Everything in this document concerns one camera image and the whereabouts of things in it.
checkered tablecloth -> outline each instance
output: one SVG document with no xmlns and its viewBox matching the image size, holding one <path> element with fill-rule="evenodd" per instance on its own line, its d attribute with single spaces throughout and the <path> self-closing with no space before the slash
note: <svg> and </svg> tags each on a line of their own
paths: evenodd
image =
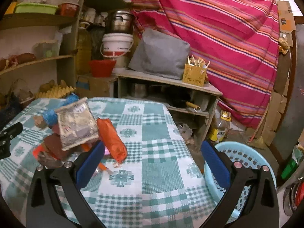
<svg viewBox="0 0 304 228">
<path fill-rule="evenodd" d="M 38 165 L 32 152 L 52 132 L 35 127 L 32 116 L 60 102 L 35 100 L 8 124 L 21 122 L 24 129 L 11 141 L 12 155 L 0 161 L 0 182 L 4 199 L 23 224 L 27 193 Z M 113 159 L 102 160 L 113 173 L 99 173 L 81 189 L 104 225 L 199 227 L 215 204 L 167 108 L 115 98 L 93 98 L 88 103 L 95 118 L 110 118 L 128 150 L 120 168 L 114 168 Z M 57 191 L 67 216 L 77 222 L 62 188 Z"/>
</svg>

red container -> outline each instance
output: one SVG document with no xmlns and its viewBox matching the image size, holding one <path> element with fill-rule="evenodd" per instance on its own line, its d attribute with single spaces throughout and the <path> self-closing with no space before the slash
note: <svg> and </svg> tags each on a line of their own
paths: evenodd
<svg viewBox="0 0 304 228">
<path fill-rule="evenodd" d="M 61 16 L 74 17 L 79 7 L 77 3 L 62 3 L 59 6 L 59 14 Z"/>
<path fill-rule="evenodd" d="M 116 61 L 92 60 L 89 61 L 93 77 L 110 77 Z"/>
</svg>

gray bag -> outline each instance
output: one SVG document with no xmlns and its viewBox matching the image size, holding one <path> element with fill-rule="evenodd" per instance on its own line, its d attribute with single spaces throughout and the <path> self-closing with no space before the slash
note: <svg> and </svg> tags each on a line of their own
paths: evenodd
<svg viewBox="0 0 304 228">
<path fill-rule="evenodd" d="M 181 80 L 190 51 L 189 43 L 149 28 L 142 36 L 129 68 Z"/>
</svg>

screw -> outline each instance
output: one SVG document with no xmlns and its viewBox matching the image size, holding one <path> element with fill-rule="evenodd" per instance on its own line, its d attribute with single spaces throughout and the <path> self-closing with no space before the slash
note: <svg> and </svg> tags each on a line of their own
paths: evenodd
<svg viewBox="0 0 304 228">
<path fill-rule="evenodd" d="M 38 165 L 36 169 L 39 170 L 39 171 L 43 170 L 43 165 L 41 165 L 41 164 Z"/>
<path fill-rule="evenodd" d="M 263 171 L 269 171 L 269 167 L 267 165 L 263 165 Z"/>
<path fill-rule="evenodd" d="M 236 161 L 236 162 L 234 162 L 233 164 L 234 164 L 234 166 L 235 166 L 236 168 L 241 168 L 241 167 L 242 167 L 242 163 L 239 162 L 239 161 Z"/>
<path fill-rule="evenodd" d="M 64 163 L 64 167 L 65 168 L 70 168 L 71 166 L 72 166 L 72 162 L 71 161 L 68 161 L 68 162 Z"/>
</svg>

yellow egg carton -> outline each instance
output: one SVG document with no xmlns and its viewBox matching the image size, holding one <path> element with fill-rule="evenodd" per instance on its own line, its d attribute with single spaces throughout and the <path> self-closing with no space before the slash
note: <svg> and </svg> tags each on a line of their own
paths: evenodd
<svg viewBox="0 0 304 228">
<path fill-rule="evenodd" d="M 51 90 L 48 90 L 46 93 L 38 92 L 35 94 L 35 99 L 46 97 L 46 98 L 64 98 L 69 94 L 76 91 L 76 88 L 73 87 L 61 87 L 53 86 Z"/>
</svg>

